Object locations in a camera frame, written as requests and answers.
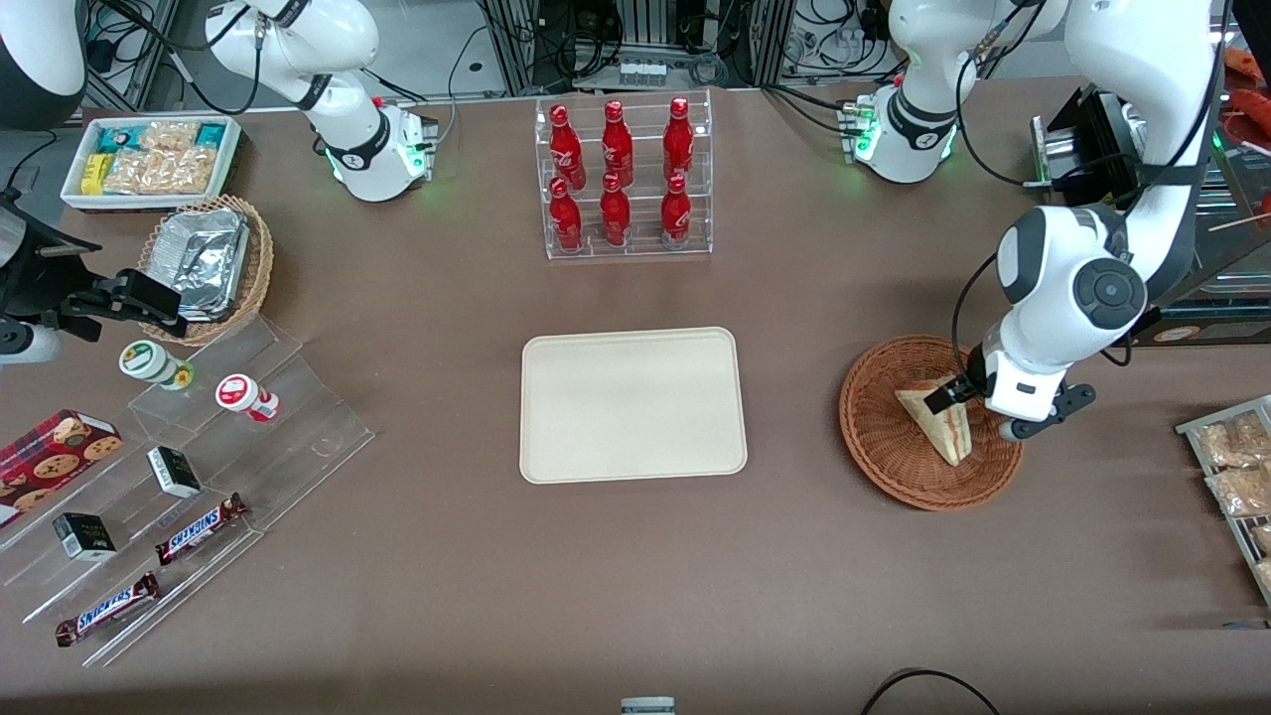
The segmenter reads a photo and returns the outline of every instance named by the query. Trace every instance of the red bottle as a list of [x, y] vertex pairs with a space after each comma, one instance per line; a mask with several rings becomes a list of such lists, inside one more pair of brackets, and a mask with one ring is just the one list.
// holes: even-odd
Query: red bottle
[[693, 168], [693, 126], [689, 124], [689, 100], [684, 97], [671, 99], [671, 121], [662, 135], [662, 173], [667, 180], [676, 171], [688, 174]]
[[605, 170], [618, 174], [623, 185], [636, 180], [636, 155], [632, 147], [632, 130], [623, 121], [623, 103], [605, 102], [605, 133], [600, 137], [605, 150]]
[[689, 211], [693, 206], [684, 193], [684, 174], [676, 173], [666, 182], [662, 197], [662, 245], [679, 250], [689, 241]]
[[582, 142], [578, 132], [569, 126], [569, 112], [563, 104], [555, 104], [549, 112], [552, 117], [552, 163], [557, 175], [569, 182], [571, 190], [582, 190], [587, 185], [587, 171], [582, 168]]
[[615, 171], [605, 174], [605, 194], [600, 197], [600, 213], [605, 218], [605, 240], [623, 248], [630, 237], [632, 204], [623, 193], [623, 182]]
[[548, 211], [552, 213], [552, 227], [561, 250], [577, 253], [582, 250], [582, 213], [578, 212], [578, 204], [569, 196], [569, 184], [563, 178], [552, 177], [548, 185], [552, 189]]

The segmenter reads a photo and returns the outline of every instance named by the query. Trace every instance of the white container with red lid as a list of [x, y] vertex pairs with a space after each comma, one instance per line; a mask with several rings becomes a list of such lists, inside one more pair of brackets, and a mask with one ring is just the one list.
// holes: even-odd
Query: white container with red lid
[[261, 384], [244, 375], [233, 375], [216, 387], [216, 404], [230, 413], [243, 413], [257, 423], [268, 423], [278, 415], [278, 396], [266, 392]]

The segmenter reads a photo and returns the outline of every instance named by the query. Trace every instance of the small black box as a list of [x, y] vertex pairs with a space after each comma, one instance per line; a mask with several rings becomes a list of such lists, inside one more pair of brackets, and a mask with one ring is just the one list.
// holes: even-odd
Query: small black box
[[100, 517], [67, 512], [53, 519], [53, 531], [57, 532], [66, 556], [71, 559], [105, 561], [114, 556], [114, 542], [111, 541], [111, 535], [105, 533], [105, 525]]
[[150, 471], [159, 480], [159, 489], [182, 499], [198, 497], [202, 486], [184, 455], [170, 447], [156, 447], [146, 453], [146, 458], [150, 460]]

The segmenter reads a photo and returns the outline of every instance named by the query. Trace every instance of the snack package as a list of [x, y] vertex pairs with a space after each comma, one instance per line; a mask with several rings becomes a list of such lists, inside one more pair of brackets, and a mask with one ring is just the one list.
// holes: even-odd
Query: snack package
[[1237, 448], [1237, 441], [1227, 423], [1200, 428], [1196, 431], [1196, 441], [1215, 469], [1249, 467], [1258, 464], [1256, 457]]
[[1253, 544], [1262, 551], [1262, 556], [1271, 558], [1271, 525], [1253, 530]]
[[140, 142], [146, 149], [184, 151], [194, 145], [198, 127], [198, 122], [150, 122]]
[[1271, 478], [1262, 467], [1227, 470], [1214, 478], [1218, 502], [1232, 517], [1271, 514]]
[[80, 177], [80, 193], [85, 196], [100, 196], [102, 184], [111, 165], [114, 164], [114, 154], [90, 154], [84, 164], [84, 175]]
[[0, 528], [122, 444], [109, 423], [62, 410], [0, 450]]
[[1228, 433], [1238, 452], [1258, 460], [1271, 460], [1271, 436], [1267, 436], [1267, 429], [1253, 410], [1228, 420]]
[[225, 136], [225, 124], [203, 124], [198, 130], [198, 138], [196, 144], [202, 146], [211, 146], [212, 149], [221, 147], [221, 138]]
[[141, 135], [145, 131], [145, 126], [104, 128], [97, 140], [97, 152], [114, 154], [123, 149], [141, 149]]
[[1271, 559], [1263, 559], [1254, 564], [1253, 574], [1262, 582], [1262, 588], [1271, 591]]
[[212, 180], [216, 149], [196, 145], [182, 152], [173, 169], [168, 193], [202, 193]]
[[102, 182], [102, 190], [105, 193], [141, 193], [141, 175], [146, 170], [146, 156], [149, 151], [135, 149], [121, 149], [114, 154], [111, 173], [105, 174]]

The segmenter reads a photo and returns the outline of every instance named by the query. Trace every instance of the brown tabletop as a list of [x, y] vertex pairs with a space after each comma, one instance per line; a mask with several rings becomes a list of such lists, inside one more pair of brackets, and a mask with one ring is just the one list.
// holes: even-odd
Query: brown tabletop
[[[1027, 119], [1077, 84], [984, 83], [972, 140], [1026, 175]], [[672, 695], [685, 715], [829, 714], [927, 665], [1005, 712], [1266, 711], [1271, 634], [1218, 630], [1266, 611], [1171, 428], [1271, 392], [1271, 351], [1089, 361], [1073, 377], [1099, 401], [1030, 443], [1005, 493], [906, 508], [850, 462], [839, 385], [877, 340], [944, 334], [1033, 199], [963, 150], [888, 184], [759, 91], [712, 97], [716, 253], [670, 263], [548, 263], [533, 102], [463, 105], [438, 178], [384, 204], [332, 179], [300, 114], [243, 117], [234, 189], [277, 244], [264, 312], [380, 437], [108, 668], [81, 669], [0, 599], [0, 710], [581, 715]], [[62, 227], [107, 245], [89, 258], [104, 272], [154, 222], [67, 211]], [[990, 282], [967, 340], [1004, 309]], [[526, 340], [691, 325], [737, 338], [741, 474], [521, 478]], [[122, 410], [139, 385], [114, 356], [139, 334], [109, 324], [58, 363], [0, 372], [0, 442], [58, 408]], [[890, 711], [928, 696], [976, 711], [902, 690]]]

